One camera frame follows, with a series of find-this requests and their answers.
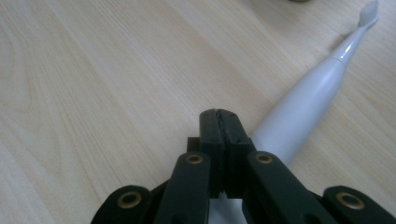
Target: wooden table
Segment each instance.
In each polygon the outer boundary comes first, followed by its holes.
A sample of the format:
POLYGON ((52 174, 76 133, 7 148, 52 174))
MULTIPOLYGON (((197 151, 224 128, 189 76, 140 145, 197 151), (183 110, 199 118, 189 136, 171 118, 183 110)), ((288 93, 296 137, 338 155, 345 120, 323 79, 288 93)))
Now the wooden table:
MULTIPOLYGON (((0 223, 89 223, 125 185, 172 174, 199 114, 251 133, 352 32, 368 1, 3 0, 0 223)), ((396 215, 396 2, 364 37, 290 169, 396 215)))

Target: toothbrush bristles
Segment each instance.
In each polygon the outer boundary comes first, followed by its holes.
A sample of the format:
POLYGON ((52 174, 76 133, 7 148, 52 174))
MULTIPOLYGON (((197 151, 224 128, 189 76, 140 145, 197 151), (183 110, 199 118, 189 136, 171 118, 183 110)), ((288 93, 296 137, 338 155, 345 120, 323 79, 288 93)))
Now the toothbrush bristles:
POLYGON ((370 28, 378 21, 378 1, 373 1, 361 9, 359 27, 370 28))

